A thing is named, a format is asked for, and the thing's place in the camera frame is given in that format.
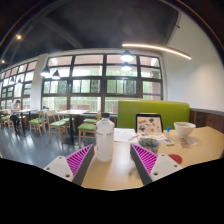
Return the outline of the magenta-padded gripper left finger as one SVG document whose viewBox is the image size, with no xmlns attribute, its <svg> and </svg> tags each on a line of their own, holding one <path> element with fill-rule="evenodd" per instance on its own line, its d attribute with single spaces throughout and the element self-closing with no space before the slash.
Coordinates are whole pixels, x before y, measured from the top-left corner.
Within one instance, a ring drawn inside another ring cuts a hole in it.
<svg viewBox="0 0 224 224">
<path fill-rule="evenodd" d="M 90 144 L 67 157 L 56 157 L 44 170 L 81 186 L 93 156 L 94 146 Z"/>
</svg>

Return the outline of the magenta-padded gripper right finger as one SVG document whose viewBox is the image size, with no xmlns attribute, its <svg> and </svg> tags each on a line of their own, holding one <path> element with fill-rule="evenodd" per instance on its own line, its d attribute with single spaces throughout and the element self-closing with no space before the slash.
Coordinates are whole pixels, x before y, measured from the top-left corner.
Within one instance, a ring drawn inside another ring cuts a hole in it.
<svg viewBox="0 0 224 224">
<path fill-rule="evenodd" d="M 135 144 L 130 145 L 130 155 L 144 185 L 182 169 L 182 166 L 167 154 L 157 155 Z"/>
</svg>

